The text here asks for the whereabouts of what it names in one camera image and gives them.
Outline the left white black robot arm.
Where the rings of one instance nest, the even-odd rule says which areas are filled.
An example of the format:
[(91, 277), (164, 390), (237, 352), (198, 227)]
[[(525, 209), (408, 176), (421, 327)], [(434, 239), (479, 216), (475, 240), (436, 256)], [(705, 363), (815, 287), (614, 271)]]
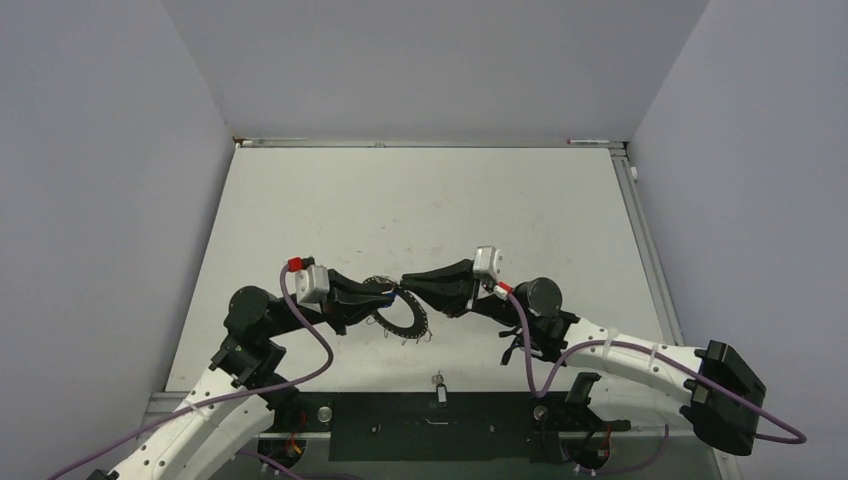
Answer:
[[(90, 455), (98, 459), (132, 440), (125, 459), (90, 473), (92, 479), (207, 479), (256, 434), (296, 421), (299, 386), (321, 377), (335, 353), (317, 327), (338, 335), (399, 296), (396, 282), (351, 280), (313, 258), (290, 259), (279, 274), (280, 295), (244, 287), (230, 300), (226, 335), (208, 366), (172, 412)], [(325, 353), (313, 371), (287, 379), (278, 372), (287, 350), (277, 337), (304, 330)]]

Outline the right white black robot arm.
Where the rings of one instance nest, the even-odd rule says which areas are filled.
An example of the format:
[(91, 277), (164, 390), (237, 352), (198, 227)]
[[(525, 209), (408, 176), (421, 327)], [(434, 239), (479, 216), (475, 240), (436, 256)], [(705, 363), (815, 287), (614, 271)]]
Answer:
[(737, 456), (753, 451), (767, 389), (731, 345), (663, 344), (622, 334), (563, 310), (558, 284), (547, 277), (510, 286), (470, 259), (421, 273), (401, 285), (448, 317), (476, 313), (511, 329), (514, 347), (556, 367), (606, 373), (636, 383), (599, 395), (583, 389), (567, 397), (565, 414), (579, 428), (600, 419), (645, 419), (689, 426), (707, 445)]

